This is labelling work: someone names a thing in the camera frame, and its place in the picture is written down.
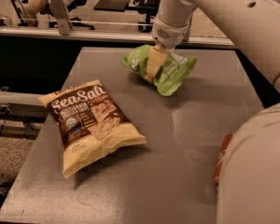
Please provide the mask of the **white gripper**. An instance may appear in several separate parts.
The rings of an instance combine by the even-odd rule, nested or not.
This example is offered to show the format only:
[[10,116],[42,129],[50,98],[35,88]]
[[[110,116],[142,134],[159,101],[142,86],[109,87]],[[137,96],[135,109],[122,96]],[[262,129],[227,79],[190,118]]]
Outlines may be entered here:
[[150,49],[147,60],[147,75],[149,77],[155,77],[159,73],[167,59],[169,53],[167,49],[174,49],[182,42],[188,32],[189,24],[190,17],[180,21],[177,26],[163,21],[160,16],[155,18],[151,35],[155,44],[164,47],[164,49],[159,47]]

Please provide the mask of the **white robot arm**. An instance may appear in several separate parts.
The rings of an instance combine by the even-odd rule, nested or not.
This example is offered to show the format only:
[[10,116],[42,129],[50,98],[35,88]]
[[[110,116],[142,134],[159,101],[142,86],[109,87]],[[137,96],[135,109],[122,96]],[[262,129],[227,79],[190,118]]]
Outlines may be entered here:
[[[159,51],[178,46],[200,9],[280,94],[280,4],[274,0],[161,0]],[[280,103],[262,107],[222,143],[214,173],[216,224],[280,224]]]

